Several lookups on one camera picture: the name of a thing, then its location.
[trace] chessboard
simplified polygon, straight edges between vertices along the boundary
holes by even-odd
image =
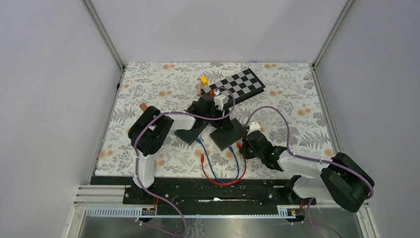
[[[262,93],[264,91],[265,85],[254,74],[254,72],[248,68],[240,73],[204,87],[201,89],[201,93],[209,94],[211,89],[214,90],[217,87],[227,88],[233,94],[235,98],[235,104],[238,104],[257,95],[258,93]],[[232,107],[232,96],[230,96],[230,94],[224,89],[220,89],[220,92],[227,96],[223,102],[223,108],[226,109]]]

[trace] small wooden block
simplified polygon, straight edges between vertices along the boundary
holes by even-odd
[[[207,86],[207,79],[206,79],[206,77],[205,77],[205,76],[201,76],[201,77],[200,77],[200,81],[201,81],[201,83],[202,83],[204,86]]]
[[[198,83],[197,86],[197,96],[201,96],[201,83]]]
[[[147,105],[145,103],[140,104],[140,108],[142,111],[145,111],[147,109]]]

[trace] white wall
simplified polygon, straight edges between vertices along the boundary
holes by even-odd
[[[129,61],[312,62],[346,0],[93,0]]]
[[[0,6],[0,237],[61,235],[118,69],[80,0]]]
[[[346,153],[375,180],[381,238],[418,237],[420,2],[356,1],[319,74]]]

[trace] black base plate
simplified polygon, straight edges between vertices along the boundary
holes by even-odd
[[[192,129],[176,130],[175,135],[185,143],[191,145],[208,124],[208,121],[196,120]]]
[[[247,135],[247,130],[236,118],[232,119],[231,122],[232,130],[217,129],[210,133],[210,138],[221,151]]]
[[[277,205],[296,205],[301,199],[292,191],[284,190],[278,196],[278,189],[273,186],[285,185],[286,179],[243,179],[232,186],[219,186],[203,178],[155,178],[155,183],[149,188],[153,193],[166,197],[176,204],[184,215],[269,215],[278,214]],[[123,204],[153,204],[150,195],[141,197],[135,185],[125,189]],[[199,202],[213,200],[215,197],[223,202]],[[164,201],[158,202],[158,215],[177,215],[177,212]]]

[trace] leaf pattern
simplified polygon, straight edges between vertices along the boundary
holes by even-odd
[[[131,125],[143,113],[141,103],[155,106],[163,112],[182,111],[197,100],[199,77],[204,75],[214,83],[247,68],[260,78],[266,88],[235,107],[232,118],[245,122],[256,108],[270,105],[278,108],[290,125],[290,146],[296,153],[322,156],[331,151],[326,119],[320,108],[315,84],[307,63],[197,63],[173,62],[128,64],[102,149],[98,155],[95,174],[98,176],[132,176],[135,153],[127,136]],[[256,113],[262,132],[274,145],[286,146],[287,129],[273,110]],[[210,139],[210,125],[201,133],[214,172],[220,178],[234,178],[235,160],[228,149],[220,151]],[[240,171],[244,163],[236,146]],[[165,139],[155,160],[157,177],[203,178],[201,145],[184,143],[173,132]],[[206,173],[211,175],[207,159]],[[259,159],[247,160],[245,178],[288,179],[293,174],[267,169]]]

